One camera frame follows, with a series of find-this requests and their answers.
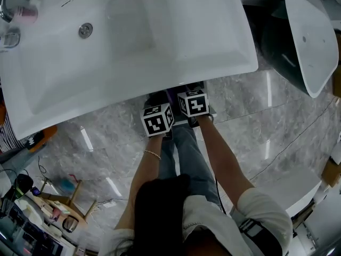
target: striped cloth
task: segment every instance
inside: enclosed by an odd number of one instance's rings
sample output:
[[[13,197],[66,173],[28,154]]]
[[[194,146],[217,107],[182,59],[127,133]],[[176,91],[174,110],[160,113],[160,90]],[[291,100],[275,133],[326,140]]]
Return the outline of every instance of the striped cloth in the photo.
[[[0,151],[4,153],[11,149],[23,149],[28,139],[29,137],[17,140],[6,112],[5,123],[0,125]]]

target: jeans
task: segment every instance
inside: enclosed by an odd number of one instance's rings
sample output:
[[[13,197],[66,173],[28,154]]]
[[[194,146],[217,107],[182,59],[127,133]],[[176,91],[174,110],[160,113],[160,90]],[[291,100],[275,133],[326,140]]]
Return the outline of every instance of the jeans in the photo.
[[[215,180],[188,124],[173,127],[173,140],[162,142],[159,179],[176,177],[174,144],[179,154],[180,173],[188,174],[191,179],[190,195],[203,195],[221,207]]]

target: drain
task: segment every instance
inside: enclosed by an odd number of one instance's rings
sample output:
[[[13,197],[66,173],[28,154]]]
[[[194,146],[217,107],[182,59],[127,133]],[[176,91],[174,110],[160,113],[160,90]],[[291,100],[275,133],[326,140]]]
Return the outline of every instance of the drain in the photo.
[[[92,33],[92,25],[90,23],[85,23],[79,27],[78,35],[82,39],[88,38]]]

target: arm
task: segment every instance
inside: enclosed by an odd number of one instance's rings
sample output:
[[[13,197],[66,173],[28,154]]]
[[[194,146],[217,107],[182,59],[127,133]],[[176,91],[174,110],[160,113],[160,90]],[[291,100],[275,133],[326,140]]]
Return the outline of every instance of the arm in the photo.
[[[146,150],[152,151],[160,156],[162,139],[163,135],[151,137],[148,141]],[[134,205],[136,194],[144,183],[152,181],[158,177],[159,163],[160,160],[155,155],[146,152],[143,154],[130,187],[127,207],[115,229],[134,229]]]
[[[235,155],[210,118],[198,116],[197,120],[204,137],[213,172],[233,205],[237,207],[239,197],[247,189],[253,188],[253,185],[244,176]]]

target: sink basin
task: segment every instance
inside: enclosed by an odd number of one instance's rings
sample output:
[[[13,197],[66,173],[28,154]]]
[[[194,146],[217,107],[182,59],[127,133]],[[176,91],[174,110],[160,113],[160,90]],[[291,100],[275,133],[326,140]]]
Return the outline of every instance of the sink basin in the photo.
[[[38,20],[0,55],[18,139],[138,95],[258,68],[240,0],[31,0]],[[90,23],[86,39],[79,27]]]

